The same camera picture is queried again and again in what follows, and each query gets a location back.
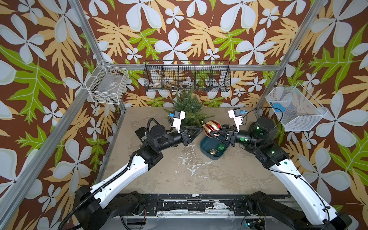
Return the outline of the red gold striped ornament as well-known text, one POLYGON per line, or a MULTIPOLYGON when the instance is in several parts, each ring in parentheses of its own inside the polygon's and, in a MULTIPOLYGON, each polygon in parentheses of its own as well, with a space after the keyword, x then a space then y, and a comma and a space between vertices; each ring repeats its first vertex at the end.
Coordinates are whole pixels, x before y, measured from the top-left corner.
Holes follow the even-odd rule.
POLYGON ((205 131, 207 137, 212 138, 210 135, 213 131, 219 131, 222 129, 222 125, 216 120, 210 120, 202 124, 202 128, 205 131))

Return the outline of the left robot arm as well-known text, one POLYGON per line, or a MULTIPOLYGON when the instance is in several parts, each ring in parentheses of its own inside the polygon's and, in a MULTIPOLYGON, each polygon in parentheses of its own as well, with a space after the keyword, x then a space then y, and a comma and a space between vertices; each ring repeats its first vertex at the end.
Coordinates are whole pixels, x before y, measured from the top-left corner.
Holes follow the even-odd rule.
POLYGON ((130 155, 125 166, 111 176, 90 188, 83 186, 78 189, 73 209, 61 221, 58 229, 63 230, 72 216, 79 222, 74 229, 98 230, 118 208, 126 207, 131 212, 141 212, 145 200, 138 192, 118 198, 119 192, 155 166, 163 158, 163 150, 180 143, 187 146, 202 132, 200 127, 180 128, 179 118, 171 117, 169 121, 171 128, 166 129, 156 119, 150 118, 146 127, 141 129, 140 137, 145 138, 143 145, 130 155))

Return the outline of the green glitter ball ornament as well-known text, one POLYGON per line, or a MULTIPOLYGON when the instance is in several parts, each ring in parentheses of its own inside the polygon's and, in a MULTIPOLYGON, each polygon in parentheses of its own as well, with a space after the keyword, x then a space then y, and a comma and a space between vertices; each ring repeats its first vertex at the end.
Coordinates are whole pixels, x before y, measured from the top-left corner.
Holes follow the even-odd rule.
POLYGON ((226 145, 224 144, 219 144, 217 147, 216 147, 217 151, 218 152, 224 152, 225 149, 226 149, 226 145))

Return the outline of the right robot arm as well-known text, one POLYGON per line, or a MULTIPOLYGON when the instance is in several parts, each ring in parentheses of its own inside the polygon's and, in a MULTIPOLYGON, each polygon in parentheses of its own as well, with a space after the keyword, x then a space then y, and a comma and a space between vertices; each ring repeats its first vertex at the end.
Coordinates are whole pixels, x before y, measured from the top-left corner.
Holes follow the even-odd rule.
POLYGON ((257 119, 249 130, 239 126, 221 125, 209 121, 204 125, 207 134, 223 144, 240 144, 255 155, 262 166, 272 172, 285 186, 301 210, 295 210, 273 200, 263 192, 248 199, 248 211, 276 218, 293 230, 346 230, 351 217, 330 206, 298 171, 289 155, 274 143, 275 124, 266 117, 257 119))

